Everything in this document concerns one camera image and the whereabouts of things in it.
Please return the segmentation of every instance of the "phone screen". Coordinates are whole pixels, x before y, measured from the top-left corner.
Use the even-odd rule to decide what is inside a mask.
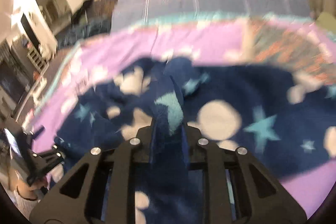
[[[10,131],[6,128],[4,128],[4,133],[6,134],[7,140],[9,142],[9,145],[11,146],[12,151],[17,154],[18,156],[22,157],[21,153],[20,153],[20,149],[19,146],[17,144],[17,141],[15,140],[14,136],[12,135],[12,133],[10,133]]]

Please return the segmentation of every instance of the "metal bolt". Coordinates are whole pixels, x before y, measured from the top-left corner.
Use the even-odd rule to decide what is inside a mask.
[[[246,155],[247,154],[247,149],[245,147],[239,147],[237,149],[237,152],[239,155]]]
[[[199,145],[207,145],[209,143],[209,141],[205,138],[201,138],[198,140],[198,144]]]
[[[91,154],[92,155],[99,155],[101,152],[101,149],[99,147],[94,147],[91,149]]]
[[[132,139],[129,141],[129,143],[130,143],[131,145],[138,145],[140,142],[141,142],[141,141],[140,141],[139,138],[132,138]]]

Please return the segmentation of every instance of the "fleece blanket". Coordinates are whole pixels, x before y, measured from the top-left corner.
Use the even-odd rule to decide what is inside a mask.
[[[311,22],[280,23],[255,19],[200,20],[131,28],[78,44],[66,58],[69,62],[62,66],[58,74],[60,77],[55,78],[56,82],[52,85],[53,89],[45,95],[44,103],[39,108],[42,111],[35,111],[36,116],[31,123],[33,129],[44,125],[46,131],[34,143],[34,151],[50,148],[54,136],[63,128],[64,121],[71,115],[80,96],[100,83],[112,80],[120,83],[120,72],[142,56],[152,56],[162,61],[187,56],[198,66],[264,63],[285,69],[295,75],[295,86],[286,94],[286,100],[293,105],[302,103],[319,86],[335,84],[335,45]],[[288,45],[295,47],[288,51]],[[122,79],[127,80],[128,77],[123,75]],[[121,90],[127,90],[126,86],[127,81],[125,85],[120,85]],[[128,127],[132,133],[126,136],[133,136],[138,127],[147,125],[147,116],[136,111],[136,127]],[[201,128],[197,120],[194,122],[194,126]],[[237,143],[226,138],[217,140],[225,148],[233,149]],[[300,175],[294,178],[286,175],[281,182],[310,216],[334,184],[336,173],[333,170],[336,170],[335,162],[328,161],[308,172],[298,171]],[[315,183],[316,178],[319,178],[319,184]]]
[[[293,102],[288,94],[298,82],[307,93]],[[144,58],[78,98],[55,138],[67,151],[65,170],[92,147],[111,149],[135,137],[152,117],[152,167],[135,175],[136,191],[148,198],[138,215],[150,224],[202,222],[202,173],[188,175],[183,121],[222,148],[246,147],[279,178],[325,163],[336,149],[336,85],[312,85],[304,75],[262,65]]]

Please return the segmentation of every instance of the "ladder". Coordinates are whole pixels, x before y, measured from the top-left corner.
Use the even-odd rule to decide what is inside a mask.
[[[34,67],[37,69],[38,73],[41,73],[44,67],[47,65],[45,60],[42,58],[41,54],[34,46],[28,49],[27,57],[34,65]]]

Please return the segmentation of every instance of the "triangular cutout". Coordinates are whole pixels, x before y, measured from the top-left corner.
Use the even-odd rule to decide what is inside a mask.
[[[249,168],[254,184],[257,188],[258,197],[266,198],[268,196],[274,195],[276,193],[276,190],[273,185],[267,180],[267,178],[265,178],[254,165],[250,164]]]
[[[60,189],[60,193],[70,198],[78,198],[81,192],[86,173],[89,169],[88,164],[84,164],[80,167],[73,176],[63,185]]]

